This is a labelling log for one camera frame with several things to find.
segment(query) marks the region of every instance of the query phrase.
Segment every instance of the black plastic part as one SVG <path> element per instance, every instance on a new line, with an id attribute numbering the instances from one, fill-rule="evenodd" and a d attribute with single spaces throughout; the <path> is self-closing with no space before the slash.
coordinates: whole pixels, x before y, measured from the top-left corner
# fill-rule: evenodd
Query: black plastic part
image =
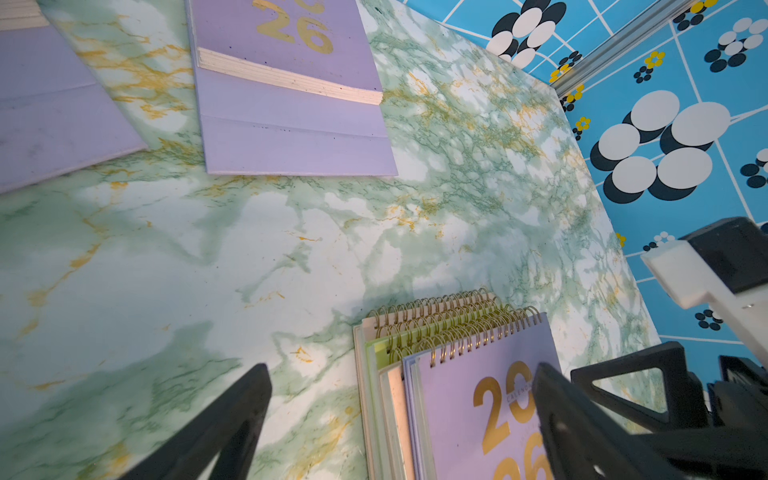
<path id="1" fill-rule="evenodd" d="M 731 471 L 728 478 L 763 478 L 762 474 L 768 472 L 768 439 L 755 431 L 717 427 L 637 437 L 686 473 L 717 475 L 727 468 Z"/>
<path id="2" fill-rule="evenodd" d="M 724 218 L 681 240 L 734 294 L 768 283 L 768 237 L 746 217 Z"/>
<path id="3" fill-rule="evenodd" d="M 734 382 L 715 382 L 712 392 L 713 410 L 724 425 L 762 432 L 768 439 L 768 396 L 754 386 Z"/>
<path id="4" fill-rule="evenodd" d="M 544 447 L 557 480 L 684 478 L 547 363 L 540 363 L 536 369 L 533 397 Z"/>
<path id="5" fill-rule="evenodd" d="M 750 359 L 721 355 L 720 374 L 726 382 L 756 386 L 768 395 L 768 372 Z"/>
<path id="6" fill-rule="evenodd" d="M 653 368 L 661 370 L 664 377 L 664 394 L 667 399 L 667 411 L 664 413 L 622 399 L 592 383 L 594 380 Z M 709 425 L 701 381 L 688 372 L 685 350 L 678 342 L 662 343 L 618 359 L 572 370 L 571 380 L 592 401 L 652 432 L 697 429 Z"/>
<path id="7" fill-rule="evenodd" d="M 260 363 L 121 480 L 198 478 L 219 452 L 210 478 L 244 480 L 271 396 L 270 374 Z"/>

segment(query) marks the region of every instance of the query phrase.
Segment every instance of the gold number 26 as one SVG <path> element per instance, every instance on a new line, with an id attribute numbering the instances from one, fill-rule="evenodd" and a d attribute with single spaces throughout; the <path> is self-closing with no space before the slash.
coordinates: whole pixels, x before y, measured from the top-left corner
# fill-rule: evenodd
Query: gold number 26
<path id="1" fill-rule="evenodd" d="M 308 5 L 303 0 L 296 0 L 296 3 L 312 13 L 319 14 L 325 11 L 325 6 L 321 0 L 317 0 L 317 2 L 315 2 L 313 5 Z M 287 27 L 290 24 L 290 17 L 285 10 L 273 4 L 272 2 L 268 2 L 267 0 L 253 0 L 253 6 L 259 10 L 269 9 L 277 13 L 277 18 L 259 25 L 256 27 L 256 31 L 261 34 L 268 35 L 272 38 L 277 38 L 278 40 L 287 41 L 288 43 L 296 43 L 296 40 L 291 35 L 281 31 L 281 29 Z M 330 38 L 326 37 L 324 34 L 317 30 L 310 29 L 310 25 L 314 25 L 320 30 L 328 31 L 328 28 L 325 25 L 313 18 L 299 18 L 296 21 L 296 30 L 298 31 L 299 36 L 304 41 L 306 46 L 318 53 L 331 53 L 333 51 L 333 44 L 331 43 Z M 313 41 L 313 37 L 320 41 L 320 45 Z"/>
<path id="2" fill-rule="evenodd" d="M 542 453 L 536 458 L 535 462 L 531 463 L 534 447 L 541 446 L 543 446 L 543 442 L 541 440 L 541 433 L 538 432 L 531 435 L 525 443 L 525 453 L 523 454 L 523 460 L 525 462 L 525 480 L 536 480 L 536 474 L 542 469 L 544 470 L 544 475 L 546 475 L 547 480 L 552 480 L 552 470 L 549 468 L 549 462 L 547 461 L 547 456 L 545 454 Z M 507 477 L 511 480 L 521 480 L 518 463 L 509 457 L 502 460 L 496 467 L 496 471 L 493 473 L 493 480 L 505 480 Z"/>

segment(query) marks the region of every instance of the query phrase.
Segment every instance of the stack of calendars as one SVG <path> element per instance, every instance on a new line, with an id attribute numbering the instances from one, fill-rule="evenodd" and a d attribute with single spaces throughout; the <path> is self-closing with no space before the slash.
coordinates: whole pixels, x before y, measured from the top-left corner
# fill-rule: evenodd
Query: stack of calendars
<path id="1" fill-rule="evenodd" d="M 560 370 L 546 313 L 481 288 L 382 307 L 353 336 L 372 480 L 552 479 L 531 394 L 540 362 Z"/>
<path id="2" fill-rule="evenodd" d="M 0 31 L 47 24 L 35 0 L 0 0 Z"/>

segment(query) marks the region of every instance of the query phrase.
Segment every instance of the gold number 20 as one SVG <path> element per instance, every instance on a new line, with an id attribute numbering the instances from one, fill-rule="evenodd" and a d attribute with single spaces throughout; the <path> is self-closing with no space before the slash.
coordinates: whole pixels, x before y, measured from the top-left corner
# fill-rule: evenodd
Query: gold number 20
<path id="1" fill-rule="evenodd" d="M 515 391 L 515 377 L 521 374 L 526 382 L 533 380 L 533 374 L 531 369 L 525 365 L 524 362 L 515 362 L 507 370 L 507 395 Z M 533 417 L 536 411 L 536 404 L 533 401 L 533 392 L 528 392 L 528 406 L 524 409 L 520 406 L 517 400 L 509 404 L 509 409 L 512 411 L 512 415 L 515 416 L 515 420 L 520 423 L 526 423 Z"/>
<path id="2" fill-rule="evenodd" d="M 504 422 L 501 426 L 496 426 L 498 423 L 498 414 L 502 410 L 502 388 L 498 386 L 498 382 L 492 376 L 487 376 L 480 380 L 475 387 L 473 403 L 476 407 L 482 405 L 485 392 L 491 393 L 493 396 L 493 403 L 491 405 L 491 416 L 488 417 L 488 424 L 485 426 L 485 436 L 482 440 L 483 455 L 486 455 L 493 450 L 496 445 L 509 437 L 509 423 Z"/>
<path id="3" fill-rule="evenodd" d="M 315 2 L 313 5 L 307 5 L 303 0 L 296 0 L 296 3 L 312 13 L 323 13 L 325 11 L 325 6 L 320 0 Z M 277 13 L 277 18 L 259 25 L 256 27 L 256 31 L 278 40 L 287 41 L 288 43 L 296 43 L 296 40 L 291 35 L 281 31 L 282 28 L 285 28 L 290 24 L 290 17 L 285 10 L 273 4 L 272 2 L 268 2 L 267 0 L 253 0 L 253 6 L 257 7 L 259 10 L 269 9 Z M 299 36 L 302 40 L 304 40 L 306 46 L 318 53 L 331 53 L 333 51 L 333 44 L 331 43 L 330 38 L 326 37 L 324 34 L 317 30 L 311 30 L 309 28 L 310 25 L 314 25 L 320 30 L 328 31 L 328 28 L 325 25 L 318 22 L 314 18 L 299 18 L 299 20 L 296 21 L 296 29 L 299 31 Z M 318 38 L 322 42 L 321 45 L 315 43 L 312 40 L 313 37 Z"/>

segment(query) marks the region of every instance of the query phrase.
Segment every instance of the white grid line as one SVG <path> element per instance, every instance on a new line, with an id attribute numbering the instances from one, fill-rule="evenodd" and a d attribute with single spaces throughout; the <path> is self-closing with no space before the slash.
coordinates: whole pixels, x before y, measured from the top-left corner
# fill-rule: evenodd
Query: white grid line
<path id="1" fill-rule="evenodd" d="M 701 95 L 699 95 L 699 89 L 696 87 L 694 76 L 690 73 L 690 69 L 688 68 L 688 62 L 685 60 L 685 54 L 683 53 L 683 47 L 682 45 L 680 45 L 680 40 L 677 39 L 677 33 L 674 31 L 674 26 L 672 25 L 672 22 L 669 22 L 669 26 L 670 26 L 670 29 L 672 30 L 672 36 L 674 37 L 675 43 L 677 44 L 677 50 L 680 52 L 680 58 L 683 60 L 683 66 L 685 67 L 685 72 L 688 73 L 688 80 L 690 80 L 690 86 L 694 90 L 696 99 L 699 101 L 699 103 L 702 103 Z M 720 152 L 720 158 L 723 159 L 723 164 L 725 165 L 725 169 L 728 172 L 730 181 L 733 183 L 733 188 L 736 189 L 736 193 L 739 195 L 739 200 L 741 200 L 741 204 L 744 207 L 744 210 L 746 211 L 746 215 L 750 218 L 750 220 L 755 221 L 755 217 L 752 216 L 750 207 L 749 205 L 746 204 L 746 199 L 744 198 L 744 195 L 741 193 L 741 188 L 739 188 L 739 182 L 736 181 L 736 177 L 733 175 L 733 171 L 730 169 L 730 164 L 728 164 L 728 159 L 725 157 L 725 152 L 723 152 L 723 147 L 720 146 L 720 140 L 715 140 L 715 145 L 717 146 L 717 151 Z"/>
<path id="2" fill-rule="evenodd" d="M 523 2 L 520 2 L 520 0 L 512 0 L 512 1 L 513 1 L 514 3 L 516 3 L 516 4 L 518 4 L 518 7 L 522 8 L 522 6 L 523 6 Z M 559 41 L 561 41 L 561 42 L 563 43 L 563 45 L 565 45 L 565 47 L 566 47 L 566 48 L 569 48 L 571 51 L 575 51 L 575 50 L 573 49 L 573 47 L 571 47 L 571 46 L 568 44 L 568 42 L 567 42 L 567 41 L 563 40 L 563 39 L 562 39 L 562 37 L 561 37 L 560 35 L 558 35 L 558 33 L 557 33 L 557 32 L 553 33 L 553 34 L 552 34 L 552 36 L 553 36 L 553 37 L 555 37 L 556 39 L 558 39 Z"/>
<path id="3" fill-rule="evenodd" d="M 707 15 L 706 17 L 704 17 L 704 20 L 702 20 L 702 23 L 704 23 L 704 22 L 705 22 L 705 21 L 706 21 L 708 18 L 710 18 L 710 17 L 713 17 L 713 16 L 715 16 L 716 14 L 718 14 L 719 12 L 721 12 L 721 11 L 722 11 L 724 8 L 726 8 L 726 7 L 729 7 L 729 6 L 733 5 L 734 3 L 738 2 L 738 1 L 739 1 L 739 0 L 730 0 L 730 2 L 726 3 L 726 4 L 725 4 L 725 5 L 723 5 L 722 7 L 718 8 L 718 9 L 717 9 L 717 10 L 715 10 L 714 12 L 712 12 L 712 13 L 710 13 L 709 15 Z M 682 35 L 684 35 L 684 34 L 688 33 L 688 32 L 689 32 L 689 31 L 691 31 L 691 30 L 693 30 L 693 29 L 692 29 L 692 28 L 688 28 L 688 29 L 686 29 L 686 30 L 683 30 L 682 32 L 680 32 L 679 34 L 677 34 L 677 36 L 678 36 L 678 37 L 680 37 L 680 36 L 682 36 Z M 620 68 L 619 68 L 619 69 L 617 69 L 616 71 L 612 71 L 610 74 L 608 74 L 608 75 L 606 75 L 605 77 L 601 78 L 600 80 L 596 81 L 595 83 L 593 83 L 593 84 L 592 84 L 592 85 L 590 85 L 589 87 L 586 87 L 582 93 L 587 93 L 587 91 L 588 91 L 590 88 L 592 88 L 592 87 L 594 87 L 595 85 L 597 85 L 597 84 L 601 83 L 603 80 L 607 80 L 609 77 L 613 76 L 613 74 L 616 74 L 616 73 L 618 73 L 618 72 L 619 72 L 619 71 L 621 71 L 621 70 L 624 70 L 626 67 L 628 67 L 628 66 L 632 65 L 634 62 L 636 62 L 636 61 L 640 60 L 640 59 L 641 59 L 641 58 L 643 58 L 645 55 L 648 55 L 648 54 L 649 54 L 649 53 L 651 53 L 652 51 L 656 51 L 658 48 L 660 48 L 660 47 L 662 47 L 662 46 L 666 45 L 667 43 L 669 43 L 669 42 L 670 42 L 670 41 L 672 41 L 672 40 L 673 40 L 673 39 L 672 39 L 672 38 L 670 38 L 670 39 L 668 39 L 668 40 L 662 41 L 662 42 L 661 42 L 659 45 L 656 45 L 656 46 L 655 46 L 655 47 L 653 47 L 651 50 L 649 50 L 649 51 L 646 51 L 645 53 L 643 53 L 643 54 L 642 54 L 642 55 L 640 55 L 639 57 L 635 58 L 633 61 L 631 61 L 631 62 L 629 62 L 629 63 L 625 64 L 624 66 L 620 67 Z"/>
<path id="4" fill-rule="evenodd" d="M 558 67 L 558 64 L 556 64 L 553 60 L 551 60 L 549 57 L 547 57 L 543 53 L 536 52 L 536 55 L 538 55 L 539 57 L 544 57 L 544 60 L 542 60 L 542 61 L 549 61 L 549 63 L 551 63 L 555 68 Z"/>
<path id="5" fill-rule="evenodd" d="M 614 2 L 613 2 L 613 3 L 611 3 L 611 4 L 610 4 L 608 7 L 606 7 L 606 8 L 605 8 L 605 10 L 603 10 L 602 12 L 600 12 L 600 15 L 602 15 L 602 14 L 604 14 L 605 12 L 607 12 L 608 10 L 610 10 L 610 9 L 611 9 L 611 7 L 612 7 L 612 6 L 614 6 L 614 5 L 616 5 L 618 2 L 619 2 L 619 0 L 614 0 Z M 595 20 L 597 20 L 597 19 L 598 19 L 598 17 L 595 17 L 595 18 L 591 19 L 591 20 L 589 21 L 589 23 L 587 23 L 585 26 L 581 27 L 581 30 L 579 30 L 579 31 L 577 31 L 576 33 L 574 33 L 573 35 L 571 35 L 571 37 L 568 39 L 568 41 L 571 41 L 571 40 L 573 40 L 574 38 L 576 38 L 576 36 L 577 36 L 578 34 L 582 33 L 586 27 L 588 27 L 589 25 L 592 25 L 592 23 L 593 23 Z M 560 49 L 561 49 L 561 48 L 563 48 L 563 45 L 560 45 L 559 47 L 557 47 L 557 48 L 556 48 L 556 49 L 555 49 L 555 50 L 554 50 L 552 53 L 550 53 L 550 55 L 549 55 L 547 58 L 551 58 L 551 57 L 552 57 L 552 55 L 554 55 L 554 54 L 558 53 L 558 52 L 560 51 Z M 543 63 L 544 63 L 544 62 L 542 61 L 540 64 L 538 64 L 538 65 L 536 65 L 535 67 L 533 67 L 533 70 L 531 70 L 529 73 L 530 73 L 530 74 L 533 74 L 533 71 L 534 71 L 535 69 L 537 69 L 537 68 L 541 67 L 541 64 L 543 64 Z"/>
<path id="6" fill-rule="evenodd" d="M 730 118 L 730 124 L 733 125 L 737 122 L 740 122 L 746 118 L 751 117 L 752 115 L 759 114 L 761 111 L 765 111 L 765 110 L 768 110 L 768 105 L 764 105 L 752 111 L 745 111 L 742 114 L 734 115 Z"/>
<path id="7" fill-rule="evenodd" d="M 755 217 L 752 216 L 750 207 L 749 205 L 746 204 L 746 199 L 744 198 L 744 195 L 741 193 L 741 189 L 739 188 L 739 183 L 736 181 L 736 177 L 734 177 L 733 172 L 730 169 L 730 165 L 728 164 L 728 159 L 725 158 L 725 152 L 723 152 L 723 148 L 720 146 L 720 140 L 715 140 L 715 145 L 717 146 L 717 151 L 720 152 L 720 157 L 723 159 L 723 163 L 725 164 L 725 169 L 728 171 L 728 176 L 730 177 L 730 181 L 733 182 L 733 187 L 736 188 L 736 193 L 739 195 L 739 200 L 741 200 L 741 204 L 744 206 L 744 210 L 746 210 L 746 215 L 750 218 L 750 220 L 755 221 Z"/>
<path id="8" fill-rule="evenodd" d="M 675 336 L 675 335 L 659 335 L 660 339 L 672 339 L 672 340 L 692 340 L 694 342 L 712 342 L 712 343 L 729 343 L 731 345 L 743 345 L 744 342 L 737 342 L 736 340 L 720 340 L 720 339 L 698 339 L 692 336 Z"/>
<path id="9" fill-rule="evenodd" d="M 553 37 L 555 37 L 556 39 L 558 39 L 559 41 L 563 42 L 563 46 L 565 46 L 565 47 L 566 47 L 568 50 L 570 50 L 570 51 L 576 51 L 576 50 L 574 50 L 574 48 L 573 48 L 573 47 L 571 47 L 571 46 L 568 44 L 568 42 L 567 42 L 567 41 L 563 40 L 563 38 L 562 38 L 560 35 L 558 35 L 558 33 L 557 33 L 557 32 L 553 33 L 553 34 L 552 34 L 552 36 L 553 36 Z"/>
<path id="10" fill-rule="evenodd" d="M 462 6 L 462 3 L 464 3 L 464 0 L 458 0 L 458 3 L 453 7 L 450 13 L 446 15 L 444 19 L 442 19 L 442 23 L 446 23 L 449 18 L 451 18 L 451 15 L 456 11 L 456 9 L 460 6 Z"/>
<path id="11" fill-rule="evenodd" d="M 669 42 L 671 42 L 672 40 L 673 40 L 672 38 L 669 38 L 668 40 L 664 40 L 664 41 L 662 41 L 662 42 L 661 42 L 659 45 L 656 45 L 656 46 L 655 46 L 655 47 L 653 47 L 651 50 L 648 50 L 648 51 L 646 51 L 646 52 L 645 52 L 645 53 L 643 53 L 642 55 L 640 55 L 640 56 L 638 56 L 638 57 L 634 58 L 632 61 L 629 61 L 628 63 L 626 63 L 626 64 L 622 65 L 621 67 L 617 68 L 616 70 L 612 71 L 611 73 L 609 73 L 609 74 L 605 75 L 603 78 L 601 78 L 600 80 L 596 81 L 596 82 L 595 82 L 595 83 L 593 83 L 592 85 L 590 85 L 590 86 L 586 87 L 586 88 L 585 88 L 585 89 L 582 91 L 582 93 L 583 93 L 583 94 L 587 93 L 587 92 L 588 92 L 588 91 L 589 91 L 589 90 L 590 90 L 592 87 L 595 87 L 595 86 L 597 86 L 597 85 L 601 84 L 603 81 L 606 81 L 606 80 L 607 80 L 607 79 L 609 79 L 610 77 L 613 77 L 613 76 L 614 76 L 615 74 L 617 74 L 618 72 L 620 72 L 620 71 L 624 70 L 626 67 L 629 67 L 630 65 L 634 64 L 636 61 L 638 61 L 638 60 L 640 60 L 641 58 L 643 58 L 644 56 L 646 56 L 646 55 L 650 54 L 652 51 L 656 51 L 656 50 L 658 50 L 659 48 L 661 48 L 661 47 L 665 46 L 666 44 L 668 44 L 668 43 L 669 43 Z"/>
<path id="12" fill-rule="evenodd" d="M 690 68 L 688 68 L 688 62 L 685 59 L 685 54 L 683 53 L 683 46 L 680 45 L 680 39 L 677 38 L 677 32 L 674 31 L 674 24 L 670 20 L 669 22 L 670 30 L 672 31 L 672 38 L 674 38 L 675 44 L 677 44 L 677 51 L 680 52 L 680 59 L 683 61 L 683 66 L 685 67 L 685 73 L 688 74 L 688 80 L 690 80 L 690 86 L 694 90 L 694 94 L 696 95 L 696 99 L 699 101 L 699 103 L 702 103 L 701 95 L 699 95 L 699 89 L 696 88 L 696 82 L 694 81 L 694 76 L 690 73 Z"/>
<path id="13" fill-rule="evenodd" d="M 606 30 L 608 30 L 608 34 L 612 37 L 614 36 L 613 30 L 611 30 L 611 27 L 608 26 L 608 22 L 605 21 L 605 18 L 603 18 L 603 14 L 600 13 L 600 10 L 598 10 L 598 6 L 594 4 L 594 0 L 588 0 L 589 5 L 592 7 L 592 10 L 594 10 L 594 13 L 598 14 L 598 18 L 600 19 L 600 23 L 603 24 Z"/>
<path id="14" fill-rule="evenodd" d="M 438 23 L 446 28 L 450 28 L 451 30 L 460 31 L 461 33 L 466 33 L 467 35 L 471 35 L 473 37 L 483 38 L 484 40 L 491 41 L 491 37 L 486 37 L 485 35 L 480 35 L 479 33 L 474 33 L 473 31 L 465 30 L 464 28 L 455 27 L 447 23 L 443 23 L 443 22 L 438 22 Z"/>

